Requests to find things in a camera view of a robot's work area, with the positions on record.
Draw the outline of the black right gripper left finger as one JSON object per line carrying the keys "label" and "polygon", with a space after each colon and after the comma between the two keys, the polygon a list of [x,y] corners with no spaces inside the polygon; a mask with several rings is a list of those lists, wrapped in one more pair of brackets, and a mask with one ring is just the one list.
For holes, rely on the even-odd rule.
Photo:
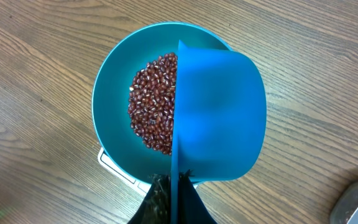
{"label": "black right gripper left finger", "polygon": [[152,185],[128,224],[169,224],[171,213],[170,177],[154,174]]}

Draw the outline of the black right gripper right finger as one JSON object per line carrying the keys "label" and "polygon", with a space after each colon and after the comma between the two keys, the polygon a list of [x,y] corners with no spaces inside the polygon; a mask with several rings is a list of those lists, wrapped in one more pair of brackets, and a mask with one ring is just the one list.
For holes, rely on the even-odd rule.
{"label": "black right gripper right finger", "polygon": [[178,224],[217,224],[200,199],[190,177],[191,170],[179,174]]}

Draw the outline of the red beans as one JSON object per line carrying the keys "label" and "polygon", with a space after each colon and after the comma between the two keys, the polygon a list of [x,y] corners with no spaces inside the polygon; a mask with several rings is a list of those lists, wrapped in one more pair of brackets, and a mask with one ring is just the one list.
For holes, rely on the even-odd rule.
{"label": "red beans", "polygon": [[131,129],[143,144],[172,154],[178,56],[171,52],[146,64],[129,87]]}

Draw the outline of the blue measuring scoop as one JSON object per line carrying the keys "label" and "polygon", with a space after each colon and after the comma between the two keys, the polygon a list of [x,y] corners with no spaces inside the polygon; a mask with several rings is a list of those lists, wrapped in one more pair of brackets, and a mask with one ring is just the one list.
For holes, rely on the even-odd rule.
{"label": "blue measuring scoop", "polygon": [[178,43],[171,222],[179,222],[180,174],[190,182],[242,177],[264,141],[267,103],[262,77],[245,55]]}

